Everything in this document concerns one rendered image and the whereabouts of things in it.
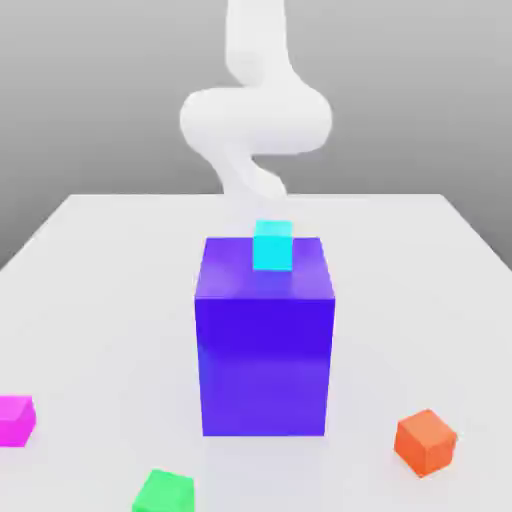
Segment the small cyan cube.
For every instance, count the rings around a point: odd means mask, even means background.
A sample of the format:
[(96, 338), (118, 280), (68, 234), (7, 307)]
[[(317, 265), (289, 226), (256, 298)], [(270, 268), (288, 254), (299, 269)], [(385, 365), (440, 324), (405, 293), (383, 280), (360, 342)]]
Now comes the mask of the small cyan cube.
[(291, 271), (293, 225), (291, 221), (257, 220), (253, 234), (253, 269)]

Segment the small orange cube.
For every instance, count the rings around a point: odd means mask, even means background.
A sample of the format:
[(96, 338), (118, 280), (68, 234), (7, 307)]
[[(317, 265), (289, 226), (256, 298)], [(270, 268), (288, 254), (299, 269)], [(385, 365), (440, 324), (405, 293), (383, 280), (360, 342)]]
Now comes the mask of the small orange cube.
[(434, 411), (425, 409), (400, 420), (394, 450), (420, 478), (448, 466), (457, 434)]

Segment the small green cube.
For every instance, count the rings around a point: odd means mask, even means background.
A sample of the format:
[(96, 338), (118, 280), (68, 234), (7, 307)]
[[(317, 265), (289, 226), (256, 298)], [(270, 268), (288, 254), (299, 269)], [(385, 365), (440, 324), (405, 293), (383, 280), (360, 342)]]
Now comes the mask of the small green cube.
[(194, 480), (153, 469), (136, 496), (131, 512), (195, 512)]

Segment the small magenta cube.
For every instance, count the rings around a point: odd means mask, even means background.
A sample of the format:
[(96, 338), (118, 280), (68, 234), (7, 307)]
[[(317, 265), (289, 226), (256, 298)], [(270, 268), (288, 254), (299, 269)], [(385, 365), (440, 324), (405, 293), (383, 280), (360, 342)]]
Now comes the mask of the small magenta cube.
[(0, 395), (0, 447), (24, 447), (36, 425), (29, 395)]

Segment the large purple box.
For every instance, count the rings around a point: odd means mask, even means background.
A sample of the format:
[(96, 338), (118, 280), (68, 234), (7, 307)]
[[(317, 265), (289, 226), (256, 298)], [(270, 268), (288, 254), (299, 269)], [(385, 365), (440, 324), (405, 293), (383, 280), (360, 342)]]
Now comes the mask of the large purple box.
[(293, 268), (252, 267), (249, 238), (205, 242), (195, 292), (206, 436), (325, 432), (335, 294), (317, 238), (293, 241)]

